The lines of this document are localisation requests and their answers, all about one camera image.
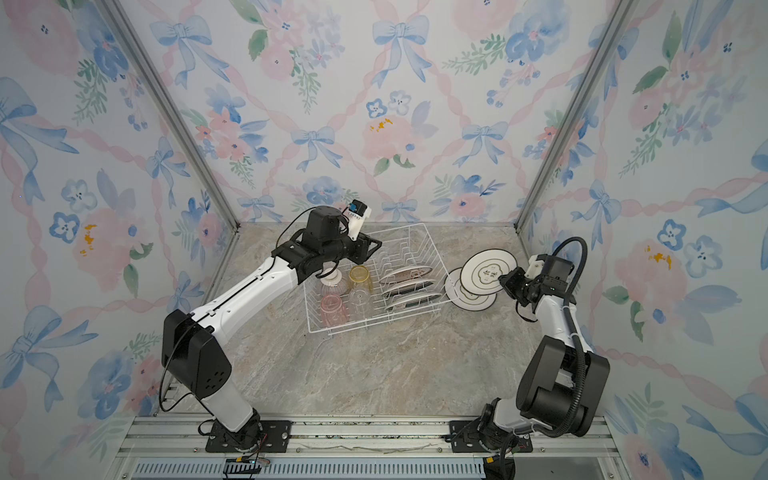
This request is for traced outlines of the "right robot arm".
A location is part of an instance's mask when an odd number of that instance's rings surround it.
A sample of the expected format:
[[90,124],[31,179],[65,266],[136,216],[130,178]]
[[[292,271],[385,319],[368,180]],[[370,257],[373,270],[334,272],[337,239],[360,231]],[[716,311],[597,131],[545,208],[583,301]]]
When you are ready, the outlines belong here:
[[504,291],[531,306],[543,337],[519,382],[516,397],[485,406],[477,432],[489,450],[531,432],[550,438],[585,435],[610,374],[609,361],[587,344],[573,295],[578,271],[564,258],[540,254],[529,268],[501,277]]

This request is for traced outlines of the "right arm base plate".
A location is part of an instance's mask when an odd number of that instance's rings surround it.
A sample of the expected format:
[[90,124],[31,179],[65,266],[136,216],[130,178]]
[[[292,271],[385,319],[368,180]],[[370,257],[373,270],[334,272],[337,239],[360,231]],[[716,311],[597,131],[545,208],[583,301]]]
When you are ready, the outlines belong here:
[[449,433],[444,437],[453,453],[497,454],[502,441],[510,434],[515,437],[510,443],[512,453],[532,453],[530,438],[531,425],[527,422],[515,425],[511,432],[497,427],[492,421],[481,426],[479,418],[453,420],[449,422]]

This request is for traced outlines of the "white plate green clover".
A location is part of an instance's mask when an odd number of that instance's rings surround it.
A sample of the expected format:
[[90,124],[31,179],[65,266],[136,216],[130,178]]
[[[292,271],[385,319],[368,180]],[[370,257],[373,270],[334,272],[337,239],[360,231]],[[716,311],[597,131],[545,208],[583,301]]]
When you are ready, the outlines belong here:
[[481,312],[489,309],[497,299],[497,294],[475,295],[467,291],[461,284],[461,268],[451,270],[445,281],[444,291],[453,305],[470,312]]

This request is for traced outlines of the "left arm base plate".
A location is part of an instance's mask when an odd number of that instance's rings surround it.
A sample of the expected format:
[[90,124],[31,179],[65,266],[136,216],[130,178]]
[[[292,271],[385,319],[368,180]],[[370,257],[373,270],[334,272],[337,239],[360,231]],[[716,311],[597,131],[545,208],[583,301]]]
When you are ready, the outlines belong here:
[[249,421],[237,432],[227,430],[215,420],[206,434],[207,453],[285,453],[293,423],[289,420]]

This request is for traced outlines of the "green red rim plate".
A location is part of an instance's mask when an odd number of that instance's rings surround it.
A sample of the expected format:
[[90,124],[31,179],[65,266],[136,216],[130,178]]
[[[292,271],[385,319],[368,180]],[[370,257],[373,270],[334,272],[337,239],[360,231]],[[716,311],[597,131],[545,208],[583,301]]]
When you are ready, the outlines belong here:
[[384,298],[390,298],[396,295],[405,295],[429,288],[434,281],[429,278],[416,278],[388,285],[383,291]]

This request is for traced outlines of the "orange sunburst plate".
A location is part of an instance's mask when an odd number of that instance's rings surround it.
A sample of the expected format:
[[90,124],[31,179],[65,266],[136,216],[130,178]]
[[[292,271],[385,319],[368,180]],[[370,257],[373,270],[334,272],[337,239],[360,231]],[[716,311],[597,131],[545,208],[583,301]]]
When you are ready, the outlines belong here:
[[381,285],[393,285],[408,280],[422,278],[431,273],[433,268],[427,265],[411,265],[400,267],[384,274],[380,279]]

